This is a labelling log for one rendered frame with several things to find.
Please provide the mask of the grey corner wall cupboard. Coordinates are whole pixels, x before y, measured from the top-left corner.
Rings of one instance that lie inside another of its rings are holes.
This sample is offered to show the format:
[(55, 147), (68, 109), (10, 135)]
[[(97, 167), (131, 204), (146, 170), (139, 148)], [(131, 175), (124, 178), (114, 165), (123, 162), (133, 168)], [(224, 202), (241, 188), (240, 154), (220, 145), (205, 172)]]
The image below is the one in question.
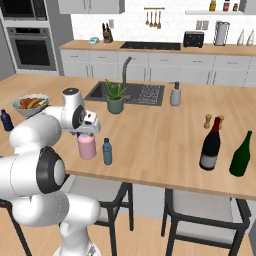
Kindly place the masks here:
[(239, 10), (245, 15), (256, 15), (256, 0), (240, 0)]

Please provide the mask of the grey soap dispenser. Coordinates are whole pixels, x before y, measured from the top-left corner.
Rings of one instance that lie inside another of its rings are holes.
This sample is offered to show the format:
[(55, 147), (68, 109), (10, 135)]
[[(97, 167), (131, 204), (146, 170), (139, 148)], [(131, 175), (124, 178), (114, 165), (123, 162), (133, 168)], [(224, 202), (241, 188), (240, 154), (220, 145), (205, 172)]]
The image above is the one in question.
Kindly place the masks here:
[(181, 89), (180, 83), (176, 81), (174, 83), (174, 87), (172, 88), (171, 95), (170, 95), (170, 104), (172, 106), (179, 106), (181, 103)]

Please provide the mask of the double wall socket plate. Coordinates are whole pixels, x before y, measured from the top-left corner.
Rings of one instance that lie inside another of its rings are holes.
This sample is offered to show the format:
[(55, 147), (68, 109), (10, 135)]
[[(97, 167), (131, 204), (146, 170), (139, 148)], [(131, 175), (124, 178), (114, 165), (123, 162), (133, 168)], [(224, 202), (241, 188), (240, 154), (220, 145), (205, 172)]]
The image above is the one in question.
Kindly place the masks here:
[(209, 22), (198, 20), (196, 22), (196, 29), (206, 31), (208, 29)]

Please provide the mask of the dark grey tap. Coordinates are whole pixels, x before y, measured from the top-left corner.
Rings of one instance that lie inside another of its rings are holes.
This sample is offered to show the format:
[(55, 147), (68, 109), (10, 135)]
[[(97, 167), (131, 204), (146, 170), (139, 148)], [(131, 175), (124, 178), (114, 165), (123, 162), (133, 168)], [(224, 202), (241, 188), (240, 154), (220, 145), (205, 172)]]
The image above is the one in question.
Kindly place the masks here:
[(122, 69), (122, 84), (123, 84), (123, 88), (126, 87), (126, 73), (127, 73), (127, 67), (128, 67), (128, 64), (130, 63), (130, 61), (132, 60), (132, 57), (129, 56), (124, 64), (123, 64), (123, 69)]

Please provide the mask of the white wall cupboards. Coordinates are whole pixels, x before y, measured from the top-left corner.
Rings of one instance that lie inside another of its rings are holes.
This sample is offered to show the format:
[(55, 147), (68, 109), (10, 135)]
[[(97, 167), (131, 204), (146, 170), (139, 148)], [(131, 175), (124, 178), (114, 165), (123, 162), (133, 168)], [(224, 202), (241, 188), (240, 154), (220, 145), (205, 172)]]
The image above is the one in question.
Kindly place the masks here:
[(61, 14), (122, 14), (125, 0), (58, 0)]

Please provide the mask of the wooden knife block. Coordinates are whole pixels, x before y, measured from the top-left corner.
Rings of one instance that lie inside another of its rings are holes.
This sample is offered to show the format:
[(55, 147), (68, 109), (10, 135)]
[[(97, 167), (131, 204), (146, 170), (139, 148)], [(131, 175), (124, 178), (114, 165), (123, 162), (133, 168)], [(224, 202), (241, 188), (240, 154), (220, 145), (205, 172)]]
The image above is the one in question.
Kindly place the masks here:
[(111, 43), (113, 41), (113, 37), (108, 24), (102, 24), (102, 30), (103, 30), (103, 42)]

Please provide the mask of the pink plastic bottle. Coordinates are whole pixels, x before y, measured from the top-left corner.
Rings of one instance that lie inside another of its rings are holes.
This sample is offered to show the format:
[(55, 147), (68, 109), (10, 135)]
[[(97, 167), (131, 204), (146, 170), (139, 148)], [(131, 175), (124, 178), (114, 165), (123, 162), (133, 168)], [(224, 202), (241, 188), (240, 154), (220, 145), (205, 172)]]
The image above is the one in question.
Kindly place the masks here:
[(80, 134), (77, 138), (80, 157), (91, 160), (96, 156), (96, 142), (92, 135)]

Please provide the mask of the bowl of fruit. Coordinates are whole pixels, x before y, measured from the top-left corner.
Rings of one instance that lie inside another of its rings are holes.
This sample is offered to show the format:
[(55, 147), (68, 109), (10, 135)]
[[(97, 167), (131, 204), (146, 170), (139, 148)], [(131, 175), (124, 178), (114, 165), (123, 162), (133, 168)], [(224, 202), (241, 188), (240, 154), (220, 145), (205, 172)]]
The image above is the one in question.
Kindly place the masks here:
[(16, 99), (12, 103), (12, 107), (22, 116), (30, 117), (48, 106), (49, 101), (50, 99), (47, 95), (30, 94)]

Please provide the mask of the white base cupboard run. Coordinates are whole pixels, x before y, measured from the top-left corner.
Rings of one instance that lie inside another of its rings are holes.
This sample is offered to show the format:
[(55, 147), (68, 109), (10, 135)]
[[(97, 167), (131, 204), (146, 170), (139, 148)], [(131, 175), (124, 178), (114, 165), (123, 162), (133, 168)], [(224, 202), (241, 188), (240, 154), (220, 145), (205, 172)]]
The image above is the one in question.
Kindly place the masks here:
[(256, 57), (126, 51), (61, 51), (64, 75), (206, 85), (256, 86)]

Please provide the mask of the white wall shelf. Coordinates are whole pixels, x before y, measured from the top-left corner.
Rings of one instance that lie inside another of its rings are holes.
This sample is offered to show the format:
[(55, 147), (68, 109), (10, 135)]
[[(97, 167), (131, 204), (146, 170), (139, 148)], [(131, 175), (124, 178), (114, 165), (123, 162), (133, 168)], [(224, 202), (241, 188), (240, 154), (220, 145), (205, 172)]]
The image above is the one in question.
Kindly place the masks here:
[(186, 10), (186, 15), (244, 15), (241, 11), (205, 11), (205, 10)]

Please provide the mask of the green plant in pot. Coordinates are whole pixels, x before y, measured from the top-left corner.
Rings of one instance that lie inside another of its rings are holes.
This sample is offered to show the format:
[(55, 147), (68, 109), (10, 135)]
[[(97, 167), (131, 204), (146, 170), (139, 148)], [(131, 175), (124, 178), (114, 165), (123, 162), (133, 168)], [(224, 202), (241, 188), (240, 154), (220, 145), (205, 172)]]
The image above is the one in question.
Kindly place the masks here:
[(108, 93), (106, 94), (107, 108), (112, 114), (120, 114), (124, 109), (124, 93), (127, 87), (121, 88), (121, 84), (111, 84), (105, 80)]

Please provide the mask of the green glass bottle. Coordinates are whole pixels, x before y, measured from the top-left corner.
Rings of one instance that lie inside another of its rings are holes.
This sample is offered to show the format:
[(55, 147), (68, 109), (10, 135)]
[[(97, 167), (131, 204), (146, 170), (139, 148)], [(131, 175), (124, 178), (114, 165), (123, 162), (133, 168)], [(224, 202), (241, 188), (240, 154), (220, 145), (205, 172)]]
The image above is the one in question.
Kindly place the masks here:
[(233, 154), (233, 158), (229, 167), (229, 172), (236, 177), (242, 177), (247, 169), (250, 160), (251, 135), (252, 131), (249, 130), (244, 141)]

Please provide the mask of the black toaster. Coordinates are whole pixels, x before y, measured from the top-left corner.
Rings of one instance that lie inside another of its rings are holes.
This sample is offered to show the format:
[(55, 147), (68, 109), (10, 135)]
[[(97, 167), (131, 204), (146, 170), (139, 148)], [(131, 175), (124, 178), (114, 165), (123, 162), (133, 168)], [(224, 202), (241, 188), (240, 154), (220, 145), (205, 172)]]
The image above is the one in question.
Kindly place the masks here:
[(204, 33), (202, 31), (186, 31), (183, 38), (183, 46), (202, 48), (204, 42)]

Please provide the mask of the blue plastic water bottle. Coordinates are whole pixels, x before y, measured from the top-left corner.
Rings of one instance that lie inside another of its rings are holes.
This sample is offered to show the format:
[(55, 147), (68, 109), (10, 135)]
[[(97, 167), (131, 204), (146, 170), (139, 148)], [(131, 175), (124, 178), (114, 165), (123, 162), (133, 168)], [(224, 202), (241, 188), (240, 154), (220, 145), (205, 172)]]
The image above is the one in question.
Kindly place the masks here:
[(104, 164), (111, 165), (112, 164), (112, 146), (108, 138), (104, 139), (102, 150), (103, 150)]

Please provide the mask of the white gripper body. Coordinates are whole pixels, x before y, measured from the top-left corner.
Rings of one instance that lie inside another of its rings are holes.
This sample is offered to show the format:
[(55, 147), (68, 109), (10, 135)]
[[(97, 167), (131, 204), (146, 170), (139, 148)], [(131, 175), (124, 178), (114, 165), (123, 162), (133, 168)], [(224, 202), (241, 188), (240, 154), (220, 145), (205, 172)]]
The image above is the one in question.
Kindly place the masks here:
[(95, 123), (92, 125), (88, 124), (82, 124), (76, 132), (79, 134), (86, 134), (86, 135), (91, 135), (91, 134), (96, 134), (99, 133), (101, 130), (101, 124), (100, 123)]

